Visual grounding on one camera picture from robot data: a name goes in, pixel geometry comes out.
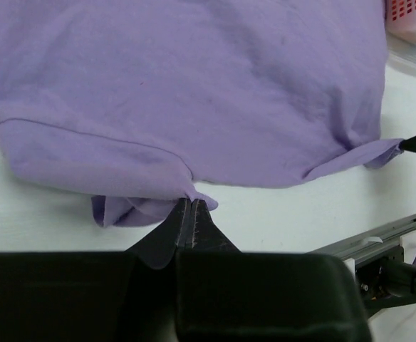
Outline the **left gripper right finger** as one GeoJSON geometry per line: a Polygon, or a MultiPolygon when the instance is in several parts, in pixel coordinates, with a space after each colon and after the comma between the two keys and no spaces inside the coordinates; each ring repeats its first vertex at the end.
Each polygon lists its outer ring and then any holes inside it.
{"type": "Polygon", "coordinates": [[[370,341],[351,270],[326,254],[241,252],[202,200],[175,255],[180,341],[370,341]]]}

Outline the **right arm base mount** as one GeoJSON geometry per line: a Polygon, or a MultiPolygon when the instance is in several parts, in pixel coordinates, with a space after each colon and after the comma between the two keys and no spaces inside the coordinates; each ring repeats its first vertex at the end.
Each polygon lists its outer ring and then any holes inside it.
{"type": "Polygon", "coordinates": [[[401,246],[356,264],[355,278],[368,317],[416,304],[416,255],[412,263],[406,263],[401,246]]]}

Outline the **purple t-shirt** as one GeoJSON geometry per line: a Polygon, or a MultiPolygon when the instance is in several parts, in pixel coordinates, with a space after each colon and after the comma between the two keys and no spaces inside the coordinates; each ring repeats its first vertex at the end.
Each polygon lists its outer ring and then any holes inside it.
{"type": "Polygon", "coordinates": [[[381,1],[0,1],[0,148],[99,225],[148,225],[196,182],[387,164],[387,57],[381,1]]]}

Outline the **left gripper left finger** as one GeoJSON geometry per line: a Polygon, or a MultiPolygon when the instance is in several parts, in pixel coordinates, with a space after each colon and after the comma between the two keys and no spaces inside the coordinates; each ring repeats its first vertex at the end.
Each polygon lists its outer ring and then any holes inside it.
{"type": "Polygon", "coordinates": [[[130,288],[168,268],[189,213],[180,199],[123,252],[0,253],[0,341],[114,341],[130,288]]]}

